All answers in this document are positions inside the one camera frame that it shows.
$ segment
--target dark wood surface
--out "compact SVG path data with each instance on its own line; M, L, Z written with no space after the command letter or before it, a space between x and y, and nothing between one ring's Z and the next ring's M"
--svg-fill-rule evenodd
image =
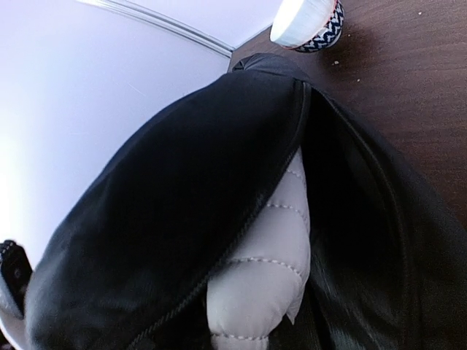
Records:
M467 228L467 0L342 1L334 47L291 52L267 30L232 63L253 53L292 59L402 151Z

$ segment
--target open zipper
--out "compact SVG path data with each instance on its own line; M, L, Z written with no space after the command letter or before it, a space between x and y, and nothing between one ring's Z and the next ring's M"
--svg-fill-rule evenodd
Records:
M382 168L378 157L371 151L368 144L362 138L362 136L355 130L352 123L344 117L340 109L335 105L332 100L323 96L329 103L330 107L335 111L339 119L344 123L347 132L352 137L355 145L358 147L363 159L369 167L372 175L377 183L379 191L383 196L383 201L387 208L390 210L388 213L388 222L390 223L390 229L398 239L398 244L401 250L402 256L402 268L403 268L403 290L402 290L402 313L401 313L401 337L399 341L400 350L417 350L421 349L421 344L417 340L417 335L420 334L420 330L415 332L415 336L411 336L414 333L414 329L419 325L417 322L413 322L413 319L420 319L419 315L413 315L417 308L412 307L414 302L413 296L416 296L416 283L415 283L415 272L414 272L414 261L413 255L410 249L409 238L407 235L407 225L404 219L404 210L397 198L396 190L388 178L385 170Z
M247 230L250 228L251 224L255 221L256 217L260 213L260 211L263 209L263 207L266 205L267 200L271 197L273 194L274 190L277 187L277 184L279 183L280 179L283 177L285 170L287 169L288 165L292 161L293 157L295 156L298 148L300 147L302 136L305 131L305 124L307 121L308 117L308 112L309 112L309 96L312 93L312 87L305 82L298 81L296 82L301 83L301 96L300 98L297 98L299 101L294 101L295 106L294 109L300 109L299 116L298 116L298 122L297 125L295 126L295 133L293 135L293 138L289 144L289 147L287 148L287 151L285 153L285 158L282 160L282 167L280 171L275 174L274 178L265 186L265 191L264 194L262 195L262 198L260 201L256 201L253 205L252 208L248 208L247 211L249 212L248 217L244 221L244 224L242 225L242 229L237 233L235 239L232 241L232 243L228 246L226 251L222 254L222 256L217 259L217 262L209 269L208 273L200 280L199 283L192 289L190 294L185 297L178 305L173 308L170 312L168 312L166 315L161 317L158 321L153 323L151 326L140 332L135 339L130 343L129 346L127 346L125 349L126 350L134 350L137 349L137 345L140 341L142 341L145 338L149 338L155 331L157 331L161 326L163 326L165 323L179 315L185 307L190 304L195 298L201 293L203 288L207 285L207 282L209 281L209 278L213 276L215 271L218 271L219 268L221 268L228 258L228 256L232 253L232 251L237 247L239 241L243 238L244 234L247 232Z

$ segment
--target patterned cup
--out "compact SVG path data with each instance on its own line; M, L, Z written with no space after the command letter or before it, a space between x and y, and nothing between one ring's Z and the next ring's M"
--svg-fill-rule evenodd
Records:
M284 0L271 30L271 41L300 53L333 46L341 37L340 0Z

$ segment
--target quilted fabric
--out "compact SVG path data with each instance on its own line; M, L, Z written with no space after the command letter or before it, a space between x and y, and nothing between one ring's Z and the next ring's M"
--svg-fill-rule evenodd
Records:
M293 322L309 276L309 210L298 151L266 207L208 283L207 316L218 350L266 350L287 314Z

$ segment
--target black bag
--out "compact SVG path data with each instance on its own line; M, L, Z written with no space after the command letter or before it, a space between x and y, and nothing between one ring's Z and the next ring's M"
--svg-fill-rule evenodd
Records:
M300 146L312 273L271 350L465 349L465 230L376 131L274 55L167 107L110 160L31 278L31 348L209 349L207 279Z

